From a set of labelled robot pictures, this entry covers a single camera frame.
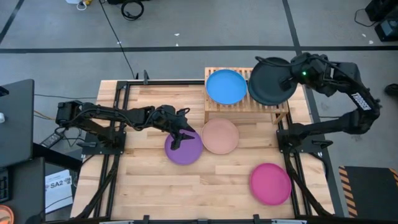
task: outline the cable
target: cable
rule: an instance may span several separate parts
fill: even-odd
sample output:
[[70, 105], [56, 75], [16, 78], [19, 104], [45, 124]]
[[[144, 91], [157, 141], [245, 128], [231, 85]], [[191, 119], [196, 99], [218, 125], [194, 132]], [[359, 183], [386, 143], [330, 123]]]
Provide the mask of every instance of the cable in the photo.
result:
[[319, 118], [340, 118], [339, 116], [319, 116]]
[[[63, 140], [67, 140], [69, 147], [73, 147], [76, 144], [77, 140], [84, 141], [84, 139], [80, 138], [82, 130], [80, 128], [77, 128], [77, 129], [79, 129], [79, 134], [77, 135], [76, 138], [64, 138], [63, 139]], [[74, 139], [75, 141], [72, 144], [70, 144], [70, 141], [69, 141], [70, 139]]]
[[48, 208], [51, 207], [52, 205], [54, 205], [54, 204], [56, 204], [56, 203], [58, 203], [58, 202], [60, 202], [60, 201], [63, 201], [63, 200], [65, 200], [65, 199], [68, 199], [68, 198], [70, 198], [70, 197], [72, 197], [72, 196], [67, 196], [67, 197], [65, 197], [65, 198], [63, 198], [63, 199], [57, 200], [56, 202], [50, 204], [50, 205], [47, 206], [45, 209], [43, 209], [40, 213], [44, 212], [46, 209], [48, 209]]
[[[356, 83], [356, 81], [355, 81], [353, 78], [351, 78], [349, 75], [347, 75], [346, 72], [344, 72], [341, 68], [339, 68], [338, 66], [335, 65], [336, 62], [333, 63], [333, 62], [330, 62], [330, 61], [328, 61], [328, 60], [325, 60], [325, 59], [323, 59], [323, 58], [321, 58], [321, 57], [319, 57], [319, 56], [315, 56], [315, 55], [313, 55], [313, 58], [314, 58], [314, 59], [318, 59], [318, 60], [320, 60], [321, 62], [325, 62], [325, 63], [328, 64], [331, 68], [334, 68], [335, 70], [339, 71], [341, 74], [345, 75], [345, 77], [346, 77], [347, 79], [350, 79], [353, 83]], [[366, 93], [370, 94], [369, 90], [368, 90], [367, 88], [365, 88], [364, 86], [358, 85], [358, 88], [362, 88], [363, 91], [365, 91]]]
[[[124, 7], [126, 7], [127, 4], [129, 4], [129, 3], [138, 4], [141, 7], [141, 12], [138, 15], [136, 15], [136, 16], [133, 16], [132, 14], [130, 14], [130, 12], [127, 12], [127, 11], [126, 11], [126, 13], [124, 13]], [[140, 0], [138, 0], [138, 1], [137, 0], [127, 0], [127, 1], [123, 2], [122, 7], [121, 7], [121, 11], [122, 11], [123, 18], [125, 18], [126, 20], [129, 20], [129, 21], [135, 21], [135, 20], [137, 20], [138, 18], [140, 18], [143, 15], [143, 13], [144, 13], [144, 5], [142, 4], [142, 2]]]
[[82, 163], [81, 163], [81, 166], [83, 166], [87, 161], [89, 161], [92, 157], [94, 157], [95, 155], [91, 155], [91, 156], [89, 156], [89, 157], [87, 157], [87, 159], [86, 160], [84, 160]]
[[105, 9], [104, 9], [104, 6], [103, 6], [103, 2], [101, 2], [101, 0], [98, 0], [98, 1], [99, 1], [99, 4], [101, 5], [102, 11], [104, 12], [104, 15], [105, 15], [105, 17], [106, 17], [106, 20], [107, 20], [108, 23], [109, 23], [109, 26], [111, 27], [112, 32], [113, 32], [114, 36], [116, 37], [116, 40], [118, 41], [118, 44], [119, 44], [119, 46], [120, 46], [120, 49], [122, 50], [124, 59], [126, 59], [126, 62], [127, 62], [127, 64], [129, 65], [132, 78], [135, 79], [135, 75], [134, 75], [134, 72], [132, 71], [130, 62], [129, 62], [129, 60], [128, 60], [127, 57], [126, 57], [126, 54], [124, 53], [124, 49], [123, 49], [122, 43], [120, 42], [119, 37], [118, 37], [118, 35], [116, 34], [116, 32], [114, 31], [113, 26], [112, 26], [112, 24], [111, 24], [111, 21], [109, 21], [108, 15], [107, 15], [106, 12], [105, 12]]
[[35, 116], [35, 117], [37, 117], [37, 118], [46, 119], [46, 120], [49, 120], [49, 121], [51, 121], [51, 119], [44, 118], [44, 117], [42, 117], [42, 116], [39, 116], [39, 115], [36, 115], [36, 114], [33, 114], [33, 116]]
[[361, 10], [365, 10], [365, 9], [358, 9], [358, 10], [355, 12], [354, 21], [355, 21], [357, 24], [359, 24], [359, 25], [361, 25], [361, 26], [365, 26], [365, 27], [372, 27], [374, 24], [377, 23], [377, 21], [376, 21], [376, 22], [373, 22], [373, 23], [370, 24], [370, 25], [366, 25], [366, 24], [363, 24], [363, 23], [361, 23], [361, 22], [358, 22], [358, 21], [356, 20], [356, 16], [358, 15], [358, 12], [361, 11]]
[[255, 56], [255, 59], [257, 61], [261, 62], [261, 63], [264, 63], [266, 65], [270, 65], [270, 66], [273, 66], [273, 67], [293, 67], [293, 66], [300, 65], [300, 64], [303, 64], [303, 63], [306, 62], [306, 61], [303, 61], [303, 62], [297, 62], [297, 63], [281, 64], [281, 63], [273, 62], [273, 61], [269, 60], [268, 58], [263, 58], [263, 57], [260, 57], [260, 56]]
[[314, 152], [310, 152], [310, 155], [323, 162], [323, 167], [325, 168], [325, 177], [326, 177], [326, 180], [328, 180], [328, 178], [329, 178], [329, 168], [327, 166], [326, 160], [324, 158], [320, 157], [318, 154], [316, 154]]
[[84, 11], [87, 9], [87, 4], [84, 1], [79, 2], [79, 4], [76, 5], [77, 10], [79, 11]]
[[[177, 113], [178, 113], [178, 112], [181, 112], [180, 114], [172, 114], [172, 113], [170, 113], [170, 112], [168, 112], [168, 111], [163, 111], [163, 112], [164, 112], [164, 113], [167, 113], [167, 114], [171, 114], [172, 116], [184, 116], [184, 115], [186, 115], [187, 113], [189, 113], [190, 110], [191, 110], [191, 108], [182, 108], [182, 109], [180, 109], [180, 110], [177, 111]], [[142, 130], [144, 129], [143, 127], [145, 127], [145, 126], [149, 123], [151, 117], [155, 114], [155, 112], [160, 112], [160, 111], [162, 111], [162, 108], [158, 108], [158, 109], [152, 111], [152, 112], [150, 113], [150, 115], [148, 116], [148, 118], [147, 118], [147, 120], [145, 121], [144, 124], [142, 124], [142, 125], [140, 125], [140, 126], [132, 126], [132, 128], [134, 128], [134, 130], [136, 130], [136, 131], [142, 131]]]
[[40, 115], [42, 118], [55, 120], [54, 118], [51, 118], [51, 117], [49, 117], [49, 116], [46, 116], [46, 115], [44, 115], [44, 114], [42, 114], [42, 113], [40, 113], [40, 112], [38, 112], [38, 111], [36, 111], [36, 110], [33, 110], [33, 112], [37, 113], [37, 114]]
[[67, 96], [53, 96], [53, 95], [44, 95], [44, 94], [35, 94], [35, 96], [63, 98], [63, 99], [69, 99], [69, 100], [97, 99], [97, 97], [67, 97]]

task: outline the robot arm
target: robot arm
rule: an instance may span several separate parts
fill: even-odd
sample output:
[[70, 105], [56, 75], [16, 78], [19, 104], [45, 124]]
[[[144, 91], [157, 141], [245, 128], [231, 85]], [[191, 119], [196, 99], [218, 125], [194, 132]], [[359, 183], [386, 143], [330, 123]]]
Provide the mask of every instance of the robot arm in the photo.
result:
[[294, 123], [281, 133], [285, 142], [299, 146], [307, 136], [343, 131], [348, 134], [364, 134], [380, 116], [379, 100], [375, 100], [361, 81], [355, 63], [330, 62], [326, 55], [304, 53], [291, 61], [292, 78], [281, 83], [288, 88], [289, 82], [298, 82], [326, 96], [336, 91], [346, 93], [358, 107], [338, 119], [315, 124]]
[[136, 131], [144, 128], [157, 128], [161, 131], [170, 133], [173, 137], [172, 149], [180, 147], [180, 143], [185, 139], [193, 137], [180, 133], [181, 129], [194, 132], [189, 126], [185, 115], [189, 108], [175, 111], [170, 105], [162, 105], [158, 108], [147, 106], [144, 108], [134, 108], [131, 110], [121, 110], [109, 108], [92, 103], [82, 103], [80, 101], [69, 101], [58, 104], [58, 113], [55, 122], [61, 128], [76, 127], [94, 134], [105, 145], [117, 146], [119, 144], [118, 135], [114, 128], [102, 127], [91, 118], [104, 119], [126, 123]]

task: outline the purple plate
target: purple plate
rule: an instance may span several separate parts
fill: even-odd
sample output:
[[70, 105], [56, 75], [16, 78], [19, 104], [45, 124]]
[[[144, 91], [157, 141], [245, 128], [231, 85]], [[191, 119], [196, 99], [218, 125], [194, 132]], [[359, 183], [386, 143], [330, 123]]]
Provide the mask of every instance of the purple plate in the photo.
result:
[[164, 148], [167, 157], [178, 165], [189, 165], [199, 159], [201, 152], [203, 151], [203, 144], [200, 136], [196, 132], [190, 132], [186, 130], [180, 130], [180, 133], [185, 133], [194, 139], [188, 139], [181, 141], [181, 145], [177, 150], [171, 150], [173, 138], [168, 135]]

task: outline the orange striped sign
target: orange striped sign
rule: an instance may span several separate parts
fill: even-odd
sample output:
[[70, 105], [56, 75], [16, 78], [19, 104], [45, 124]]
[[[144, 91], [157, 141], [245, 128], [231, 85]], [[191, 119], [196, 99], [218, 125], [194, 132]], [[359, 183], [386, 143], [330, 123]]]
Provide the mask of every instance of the orange striped sign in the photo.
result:
[[397, 183], [397, 187], [398, 187], [398, 173], [396, 170], [391, 169], [391, 168], [390, 168], [390, 171], [392, 172], [392, 175], [394, 176], [396, 183]]
[[356, 211], [354, 195], [349, 184], [348, 173], [345, 167], [340, 166], [338, 168], [338, 173], [340, 175], [341, 184], [343, 185], [343, 192], [346, 198], [348, 214], [350, 218], [356, 218], [358, 216], [358, 212]]

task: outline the blue plate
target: blue plate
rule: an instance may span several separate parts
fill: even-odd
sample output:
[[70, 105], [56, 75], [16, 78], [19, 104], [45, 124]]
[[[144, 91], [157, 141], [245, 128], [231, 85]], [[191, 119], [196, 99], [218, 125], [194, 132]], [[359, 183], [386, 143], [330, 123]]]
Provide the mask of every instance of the blue plate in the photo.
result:
[[206, 82], [206, 91], [211, 99], [224, 105], [241, 101], [248, 86], [245, 79], [232, 70], [218, 70], [210, 75]]

